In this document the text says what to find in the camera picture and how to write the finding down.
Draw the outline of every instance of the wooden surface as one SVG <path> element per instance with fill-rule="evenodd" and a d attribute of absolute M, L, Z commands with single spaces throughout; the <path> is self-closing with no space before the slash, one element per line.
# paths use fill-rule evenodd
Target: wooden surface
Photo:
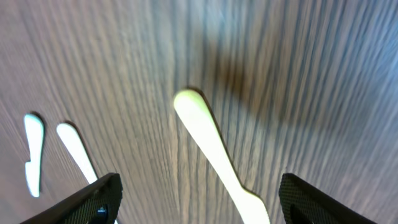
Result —
<path fill-rule="evenodd" d="M 241 223 L 172 108 L 213 108 L 244 186 L 284 223 L 293 172 L 378 223 L 398 222 L 396 1 L 0 2 L 0 219 L 87 183 L 56 135 L 80 129 L 99 176 L 119 172 L 120 223 Z M 23 115 L 46 123 L 40 198 Z"/>

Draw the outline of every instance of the white stick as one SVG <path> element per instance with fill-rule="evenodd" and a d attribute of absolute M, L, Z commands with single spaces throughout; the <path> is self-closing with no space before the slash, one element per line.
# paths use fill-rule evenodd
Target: white stick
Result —
<path fill-rule="evenodd" d="M 77 166 L 86 177 L 88 184 L 92 184 L 93 182 L 98 180 L 93 165 L 91 165 L 91 162 L 87 156 L 86 149 L 80 139 L 77 130 L 68 123 L 61 123 L 57 126 L 57 133 L 60 136 L 61 141 L 67 148 L 68 152 L 77 163 Z"/>
<path fill-rule="evenodd" d="M 262 200 L 245 190 L 236 177 L 215 121 L 201 95 L 193 90 L 180 91 L 174 98 L 174 108 L 224 183 L 243 222 L 270 223 Z"/>
<path fill-rule="evenodd" d="M 44 125 L 42 120 L 34 114 L 25 115 L 24 123 L 30 153 L 30 161 L 25 163 L 26 182 L 30 194 L 33 197 L 39 197 Z"/>

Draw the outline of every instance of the wooden table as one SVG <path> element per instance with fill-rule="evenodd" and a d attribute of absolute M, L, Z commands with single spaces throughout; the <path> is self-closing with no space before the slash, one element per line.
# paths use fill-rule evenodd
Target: wooden table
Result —
<path fill-rule="evenodd" d="M 0 2 L 0 222 L 87 185 L 58 138 L 77 125 L 99 176 L 121 174 L 119 223 L 241 223 L 172 107 L 200 89 L 244 186 L 272 223 L 293 172 L 398 222 L 396 1 Z M 41 195 L 23 115 L 45 120 Z"/>

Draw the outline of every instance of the dark wood background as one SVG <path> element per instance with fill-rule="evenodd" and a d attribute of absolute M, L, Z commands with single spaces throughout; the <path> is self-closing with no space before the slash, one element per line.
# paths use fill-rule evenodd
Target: dark wood background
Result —
<path fill-rule="evenodd" d="M 1 1 L 1 223 L 87 185 L 55 132 L 65 120 L 99 176 L 121 174 L 120 223 L 241 223 L 172 107 L 187 86 L 272 223 L 284 172 L 398 223 L 397 3 Z M 39 198 L 24 175 L 30 111 L 46 123 Z"/>

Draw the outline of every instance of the white plastic stick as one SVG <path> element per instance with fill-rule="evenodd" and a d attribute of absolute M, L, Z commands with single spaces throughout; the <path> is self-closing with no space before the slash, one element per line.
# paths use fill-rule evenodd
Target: white plastic stick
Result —
<path fill-rule="evenodd" d="M 68 152 L 77 163 L 77 166 L 86 177 L 88 184 L 92 184 L 93 182 L 98 180 L 93 165 L 91 165 L 91 162 L 87 156 L 86 149 L 80 139 L 77 130 L 68 123 L 61 123 L 57 126 L 57 133 L 60 136 L 61 141 L 67 148 Z"/>
<path fill-rule="evenodd" d="M 44 141 L 44 125 L 42 120 L 34 115 L 24 116 L 30 161 L 25 163 L 25 176 L 29 192 L 33 197 L 40 194 L 40 165 Z"/>
<path fill-rule="evenodd" d="M 174 108 L 221 181 L 245 224 L 270 223 L 262 200 L 245 190 L 236 176 L 218 133 L 215 121 L 201 95 L 183 90 L 174 98 Z"/>

